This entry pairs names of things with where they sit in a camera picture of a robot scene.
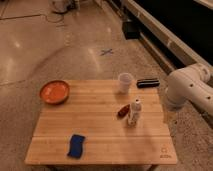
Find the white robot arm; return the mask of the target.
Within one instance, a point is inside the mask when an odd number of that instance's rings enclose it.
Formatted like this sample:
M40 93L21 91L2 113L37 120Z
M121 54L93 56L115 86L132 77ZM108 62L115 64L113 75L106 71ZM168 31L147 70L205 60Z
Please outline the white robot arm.
M171 72L167 77L165 105L175 111L191 101L213 117L213 87L207 84L210 78L210 69L202 63Z

